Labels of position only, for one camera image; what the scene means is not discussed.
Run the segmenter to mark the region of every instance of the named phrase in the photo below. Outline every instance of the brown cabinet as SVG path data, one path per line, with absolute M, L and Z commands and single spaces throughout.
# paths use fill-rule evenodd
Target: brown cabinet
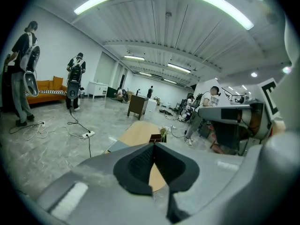
M 129 116 L 130 112 L 137 113 L 139 115 L 138 119 L 140 120 L 141 116 L 145 114 L 147 104 L 148 104 L 147 97 L 132 95 L 130 99 L 127 116 Z

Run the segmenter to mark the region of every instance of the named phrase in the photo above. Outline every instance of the fluorescent light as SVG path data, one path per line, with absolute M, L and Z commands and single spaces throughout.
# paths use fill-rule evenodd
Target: fluorescent light
M 129 55 L 124 55 L 125 58 L 132 58 L 132 59 L 138 59 L 138 60 L 143 60 L 145 61 L 145 58 L 142 57 L 136 57 L 136 56 L 129 56 Z
M 291 67 L 285 67 L 282 69 L 285 74 L 289 74 L 291 72 Z
M 150 74 L 147 74 L 147 73 L 141 73 L 141 72 L 139 72 L 140 74 L 143 74 L 143 75 L 147 75 L 147 76 L 152 76 L 152 75 L 150 75 Z
M 250 30 L 254 27 L 254 24 L 245 16 L 243 15 L 237 8 L 235 8 L 230 3 L 226 2 L 225 0 L 203 0 L 208 2 L 217 8 L 223 10 L 232 18 L 234 18 L 237 22 L 239 22 L 245 29 Z
M 167 82 L 170 82 L 170 83 L 175 83 L 176 84 L 176 82 L 172 82 L 172 81 L 170 81 L 170 80 L 167 80 L 167 79 L 164 79 L 165 81 L 167 81 Z
M 87 2 L 83 3 L 80 7 L 76 8 L 74 10 L 74 12 L 79 15 L 80 13 L 84 12 L 85 10 L 88 10 L 89 8 L 101 3 L 101 2 L 104 2 L 104 1 L 107 1 L 107 0 L 88 0 Z
M 190 73 L 190 72 L 191 72 L 191 70 L 185 69 L 185 68 L 183 68 L 183 67 L 176 66 L 176 65 L 174 65 L 174 64 L 172 64 L 172 63 L 168 63 L 168 66 L 169 66 L 169 67 L 172 67 L 172 68 L 175 68 L 175 69 L 179 69 L 179 70 L 184 71 L 184 72 L 187 72 L 187 73 Z

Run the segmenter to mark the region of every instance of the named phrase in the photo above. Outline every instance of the striped cushion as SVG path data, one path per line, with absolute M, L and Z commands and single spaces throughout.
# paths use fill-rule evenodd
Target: striped cushion
M 63 90 L 39 90 L 38 92 L 42 94 L 66 95 Z

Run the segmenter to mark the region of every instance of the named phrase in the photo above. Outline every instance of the small plant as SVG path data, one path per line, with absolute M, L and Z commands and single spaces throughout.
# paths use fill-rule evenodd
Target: small plant
M 161 142 L 166 141 L 167 134 L 171 131 L 169 127 L 159 127 L 159 133 L 161 135 Z

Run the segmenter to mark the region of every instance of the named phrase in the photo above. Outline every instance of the light gray jeans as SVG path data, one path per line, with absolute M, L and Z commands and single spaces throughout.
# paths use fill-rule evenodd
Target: light gray jeans
M 11 89 L 13 93 L 13 100 L 15 108 L 19 113 L 21 123 L 24 123 L 26 121 L 27 116 L 32 115 L 25 95 L 23 76 L 24 72 L 13 73 L 11 75 Z
M 192 121 L 192 126 L 187 131 L 187 135 L 186 135 L 187 139 L 191 139 L 192 134 L 199 128 L 202 121 L 202 118 L 200 118 L 198 116 L 198 113 L 195 111 L 193 111 L 191 119 L 193 119 L 193 121 Z

